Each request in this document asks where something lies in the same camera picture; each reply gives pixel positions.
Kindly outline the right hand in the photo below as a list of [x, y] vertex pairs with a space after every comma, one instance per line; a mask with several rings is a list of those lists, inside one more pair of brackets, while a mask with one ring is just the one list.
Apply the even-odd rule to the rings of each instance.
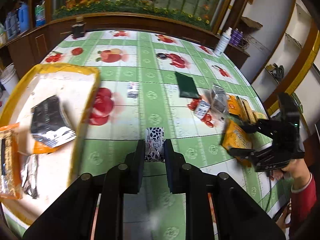
[[280, 180], [286, 172], [289, 172], [293, 178], [292, 188], [295, 191], [302, 190], [311, 180], [311, 173], [304, 159], [291, 159], [286, 167], [271, 171], [270, 179], [272, 181]]

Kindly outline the red sleeved right forearm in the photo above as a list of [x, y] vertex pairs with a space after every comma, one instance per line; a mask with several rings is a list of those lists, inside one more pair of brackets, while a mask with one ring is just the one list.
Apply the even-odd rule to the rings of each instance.
[[292, 238], [306, 220], [317, 201], [315, 180], [310, 174], [308, 183], [301, 189], [291, 187], [291, 225], [289, 237]]

